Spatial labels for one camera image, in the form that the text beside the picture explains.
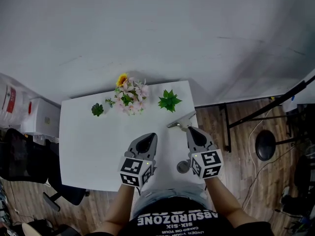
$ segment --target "person's left arm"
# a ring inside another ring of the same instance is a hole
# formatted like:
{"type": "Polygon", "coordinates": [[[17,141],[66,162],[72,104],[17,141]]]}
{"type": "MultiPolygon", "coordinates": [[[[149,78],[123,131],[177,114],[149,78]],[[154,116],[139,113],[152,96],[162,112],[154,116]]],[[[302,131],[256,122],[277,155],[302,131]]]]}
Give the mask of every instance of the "person's left arm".
{"type": "Polygon", "coordinates": [[[134,187],[122,184],[118,194],[106,213],[105,221],[95,232],[104,232],[116,236],[129,222],[134,187]]]}

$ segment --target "jeans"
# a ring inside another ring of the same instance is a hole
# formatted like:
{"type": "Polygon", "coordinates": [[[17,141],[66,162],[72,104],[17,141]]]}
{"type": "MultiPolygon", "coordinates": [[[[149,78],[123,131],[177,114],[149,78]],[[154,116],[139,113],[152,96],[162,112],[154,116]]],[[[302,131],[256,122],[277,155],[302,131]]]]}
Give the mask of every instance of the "jeans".
{"type": "Polygon", "coordinates": [[[203,205],[206,209],[211,209],[208,201],[208,196],[204,190],[204,184],[192,184],[188,186],[179,187],[176,189],[165,190],[147,190],[141,193],[140,198],[137,200],[132,218],[137,217],[141,211],[161,199],[168,199],[172,197],[183,197],[196,201],[203,205]]]}

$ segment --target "yellow flower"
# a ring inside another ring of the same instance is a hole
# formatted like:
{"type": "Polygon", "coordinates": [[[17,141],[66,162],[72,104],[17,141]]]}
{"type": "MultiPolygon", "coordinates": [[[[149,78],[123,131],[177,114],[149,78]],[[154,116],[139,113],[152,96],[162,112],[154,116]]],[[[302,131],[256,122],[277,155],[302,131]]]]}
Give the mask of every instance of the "yellow flower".
{"type": "Polygon", "coordinates": [[[117,86],[118,88],[120,88],[120,87],[123,86],[123,84],[125,83],[125,81],[128,79],[127,76],[128,76],[128,75],[127,75],[126,73],[122,73],[122,74],[119,76],[119,78],[118,78],[118,80],[117,80],[117,82],[116,82],[116,86],[117,86]]]}

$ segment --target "t-shirt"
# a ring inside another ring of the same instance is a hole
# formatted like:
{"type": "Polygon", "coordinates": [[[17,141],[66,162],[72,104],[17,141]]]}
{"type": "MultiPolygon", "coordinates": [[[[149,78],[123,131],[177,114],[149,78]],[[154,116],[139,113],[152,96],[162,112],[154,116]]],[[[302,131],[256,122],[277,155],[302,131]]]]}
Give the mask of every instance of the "t-shirt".
{"type": "MultiPolygon", "coordinates": [[[[181,197],[162,199],[144,208],[118,234],[119,236],[183,236],[183,235],[273,235],[270,224],[255,222],[233,228],[220,214],[181,197]]],[[[92,233],[89,236],[111,236],[92,233]]]]}

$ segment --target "star-shaped green plant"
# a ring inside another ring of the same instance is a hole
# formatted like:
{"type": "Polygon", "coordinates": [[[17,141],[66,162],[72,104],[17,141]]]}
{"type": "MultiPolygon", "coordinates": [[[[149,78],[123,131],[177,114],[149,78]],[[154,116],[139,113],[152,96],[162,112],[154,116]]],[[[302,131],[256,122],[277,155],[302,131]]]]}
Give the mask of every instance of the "star-shaped green plant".
{"type": "Polygon", "coordinates": [[[100,116],[103,112],[103,105],[96,103],[94,106],[92,106],[92,113],[94,116],[100,116]]]}
{"type": "Polygon", "coordinates": [[[171,90],[170,92],[164,90],[163,97],[164,98],[159,97],[161,101],[158,103],[158,105],[161,108],[166,108],[171,112],[175,112],[175,105],[182,101],[180,99],[177,99],[177,94],[174,95],[173,90],[171,90]]]}

